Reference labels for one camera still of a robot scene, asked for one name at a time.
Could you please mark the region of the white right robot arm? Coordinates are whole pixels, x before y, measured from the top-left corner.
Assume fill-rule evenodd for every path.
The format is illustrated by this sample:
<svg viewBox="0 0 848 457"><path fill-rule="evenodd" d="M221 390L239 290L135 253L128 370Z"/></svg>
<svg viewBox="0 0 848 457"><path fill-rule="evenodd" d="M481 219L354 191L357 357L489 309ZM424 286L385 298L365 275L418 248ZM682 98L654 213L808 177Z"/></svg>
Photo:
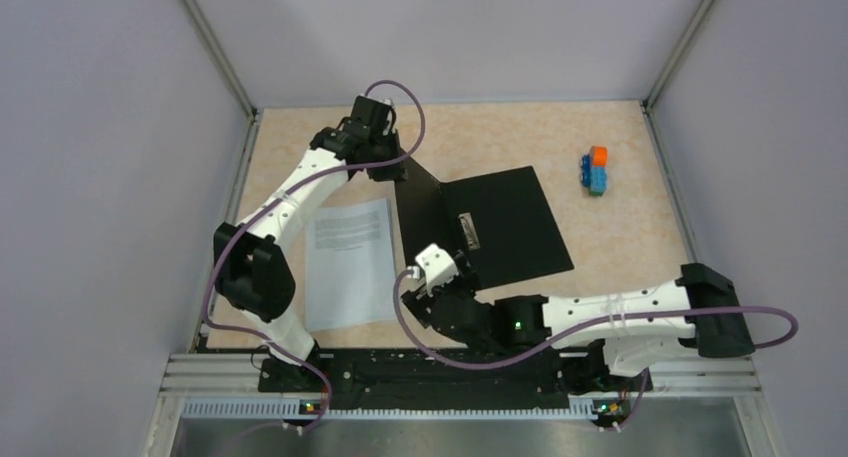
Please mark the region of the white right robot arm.
<svg viewBox="0 0 848 457"><path fill-rule="evenodd" d="M403 332L451 368L494 371L547 351L598 344L579 381L612 389L652 365L690 354L749 356L757 349L734 283L701 263L678 278L594 297L520 295L484 303L468 276L448 265L412 266L395 278L392 304Z"/></svg>

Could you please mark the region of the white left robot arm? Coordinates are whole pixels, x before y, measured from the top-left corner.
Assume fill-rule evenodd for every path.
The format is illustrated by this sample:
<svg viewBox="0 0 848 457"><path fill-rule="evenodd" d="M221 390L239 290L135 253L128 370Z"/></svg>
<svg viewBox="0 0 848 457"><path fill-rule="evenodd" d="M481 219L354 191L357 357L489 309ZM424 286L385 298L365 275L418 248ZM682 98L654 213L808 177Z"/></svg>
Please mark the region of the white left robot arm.
<svg viewBox="0 0 848 457"><path fill-rule="evenodd" d="M213 235L213 291L252 323L283 378L297 390L319 381L320 363L310 355L315 339L292 308L296 281L286 251L312 214L359 171L375 181L397 181L404 170L397 113L388 100L360 95L348 116L321 129L290 176L237 224L222 223Z"/></svg>

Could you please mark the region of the white printed paper stack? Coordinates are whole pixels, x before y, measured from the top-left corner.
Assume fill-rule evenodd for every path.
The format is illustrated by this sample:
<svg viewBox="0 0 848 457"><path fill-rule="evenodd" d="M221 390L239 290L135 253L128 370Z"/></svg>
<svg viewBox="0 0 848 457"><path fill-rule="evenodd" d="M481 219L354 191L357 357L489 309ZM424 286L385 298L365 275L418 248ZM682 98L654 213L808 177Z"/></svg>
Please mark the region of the white printed paper stack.
<svg viewBox="0 0 848 457"><path fill-rule="evenodd" d="M390 202L322 207L306 231L305 325L309 331L392 317L396 277Z"/></svg>

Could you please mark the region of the teal folder black inside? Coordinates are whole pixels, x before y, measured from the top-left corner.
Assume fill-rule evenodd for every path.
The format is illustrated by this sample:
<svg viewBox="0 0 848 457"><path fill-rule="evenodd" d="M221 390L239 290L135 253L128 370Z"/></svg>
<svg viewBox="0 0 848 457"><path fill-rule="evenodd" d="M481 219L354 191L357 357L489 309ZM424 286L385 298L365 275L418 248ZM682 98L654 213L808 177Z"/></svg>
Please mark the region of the teal folder black inside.
<svg viewBox="0 0 848 457"><path fill-rule="evenodd" d="M460 252L483 289L575 268L533 167L450 182L412 158L405 168L395 196L406 264L431 244Z"/></svg>

